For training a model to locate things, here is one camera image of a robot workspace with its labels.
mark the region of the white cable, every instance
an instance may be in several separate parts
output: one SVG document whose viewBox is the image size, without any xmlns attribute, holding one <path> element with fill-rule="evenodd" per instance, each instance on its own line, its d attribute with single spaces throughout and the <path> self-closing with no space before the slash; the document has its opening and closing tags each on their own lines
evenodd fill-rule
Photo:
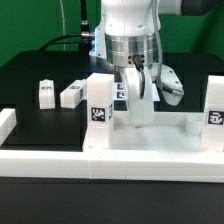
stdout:
<svg viewBox="0 0 224 224">
<path fill-rule="evenodd" d="M 65 10 L 63 0 L 60 0 L 61 6 L 61 17 L 62 17 L 62 27 L 63 27 L 63 35 L 66 35 L 66 23 L 65 23 Z"/>
</svg>

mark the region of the white base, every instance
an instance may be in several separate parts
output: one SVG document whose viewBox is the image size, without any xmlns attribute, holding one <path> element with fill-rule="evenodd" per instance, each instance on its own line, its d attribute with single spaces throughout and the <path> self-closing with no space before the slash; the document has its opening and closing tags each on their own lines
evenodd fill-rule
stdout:
<svg viewBox="0 0 224 224">
<path fill-rule="evenodd" d="M 115 113 L 111 150 L 0 150 L 0 176 L 224 182 L 224 153 L 200 152 L 200 136 L 185 132 L 189 113 L 155 113 L 154 126 L 128 126 Z"/>
</svg>

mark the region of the white foam block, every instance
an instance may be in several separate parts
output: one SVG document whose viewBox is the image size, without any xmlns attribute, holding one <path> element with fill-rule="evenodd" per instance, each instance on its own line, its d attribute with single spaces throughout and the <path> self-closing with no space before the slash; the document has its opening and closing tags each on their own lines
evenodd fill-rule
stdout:
<svg viewBox="0 0 224 224">
<path fill-rule="evenodd" d="M 82 99 L 86 96 L 87 81 L 76 80 L 68 88 L 66 88 L 61 94 L 61 107 L 64 108 L 76 108 Z"/>
<path fill-rule="evenodd" d="M 114 76 L 92 74 L 87 79 L 88 144 L 91 148 L 108 149 L 114 127 Z"/>
<path fill-rule="evenodd" d="M 0 113 L 0 146 L 16 126 L 15 109 L 3 109 Z"/>
<path fill-rule="evenodd" d="M 224 77 L 209 76 L 206 93 L 201 149 L 224 151 Z"/>
<path fill-rule="evenodd" d="M 47 79 L 40 81 L 39 104 L 40 109 L 55 108 L 54 81 Z"/>
</svg>

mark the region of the black cable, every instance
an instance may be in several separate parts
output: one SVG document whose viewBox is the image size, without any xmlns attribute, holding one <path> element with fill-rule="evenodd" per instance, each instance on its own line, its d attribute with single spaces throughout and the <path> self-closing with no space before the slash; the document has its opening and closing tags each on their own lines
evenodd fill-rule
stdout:
<svg viewBox="0 0 224 224">
<path fill-rule="evenodd" d="M 51 43 L 49 44 L 49 47 L 52 45 L 62 45 L 62 44 L 78 44 L 78 41 L 69 41 L 69 42 L 56 42 L 56 43 Z"/>
<path fill-rule="evenodd" d="M 145 93 L 145 73 L 144 65 L 138 55 L 132 56 L 132 61 L 135 64 L 136 69 L 140 72 L 140 99 L 143 99 Z"/>
<path fill-rule="evenodd" d="M 60 36 L 60 37 L 54 38 L 51 41 L 49 41 L 47 44 L 43 45 L 39 49 L 39 51 L 45 51 L 50 45 L 53 45 L 54 43 L 56 43 L 59 40 L 65 40 L 65 39 L 74 38 L 74 37 L 81 37 L 81 34 L 80 33 L 72 33 L 72 34 L 68 34 L 68 35 L 64 35 L 64 36 Z"/>
<path fill-rule="evenodd" d="M 86 0 L 80 0 L 81 20 L 87 20 Z"/>
<path fill-rule="evenodd" d="M 81 32 L 88 32 L 89 31 L 89 23 L 87 18 L 87 8 L 86 8 L 86 0 L 80 0 L 81 5 Z"/>
</svg>

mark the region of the small white block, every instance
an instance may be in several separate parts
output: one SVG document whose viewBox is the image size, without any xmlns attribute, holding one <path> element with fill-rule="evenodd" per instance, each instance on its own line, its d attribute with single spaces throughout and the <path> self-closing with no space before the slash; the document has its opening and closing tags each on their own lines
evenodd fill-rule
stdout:
<svg viewBox="0 0 224 224">
<path fill-rule="evenodd" d="M 39 104 L 40 109 L 55 108 L 54 81 L 47 79 L 40 81 Z"/>
<path fill-rule="evenodd" d="M 0 113 L 0 146 L 16 126 L 15 109 L 3 109 Z"/>
<path fill-rule="evenodd" d="M 87 81 L 84 79 L 73 82 L 60 94 L 61 107 L 76 108 L 86 96 L 86 87 Z"/>
</svg>

